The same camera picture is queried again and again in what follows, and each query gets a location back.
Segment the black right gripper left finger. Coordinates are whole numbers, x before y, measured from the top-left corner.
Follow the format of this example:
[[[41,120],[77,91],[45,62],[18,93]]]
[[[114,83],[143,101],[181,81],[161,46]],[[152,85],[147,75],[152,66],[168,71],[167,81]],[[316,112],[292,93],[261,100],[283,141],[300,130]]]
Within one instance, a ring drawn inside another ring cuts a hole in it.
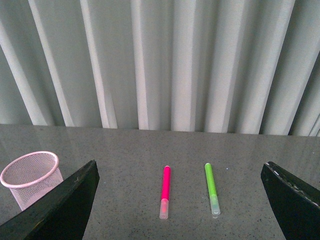
[[[0,226],[2,240],[81,240],[100,176],[89,161],[26,210]]]

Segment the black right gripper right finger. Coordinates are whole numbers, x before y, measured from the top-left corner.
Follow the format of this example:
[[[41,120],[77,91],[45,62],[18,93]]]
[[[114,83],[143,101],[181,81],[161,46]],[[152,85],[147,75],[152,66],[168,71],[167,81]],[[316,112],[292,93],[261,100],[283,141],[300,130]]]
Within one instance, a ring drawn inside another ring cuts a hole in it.
[[[287,240],[320,238],[320,191],[272,161],[260,174],[274,216]]]

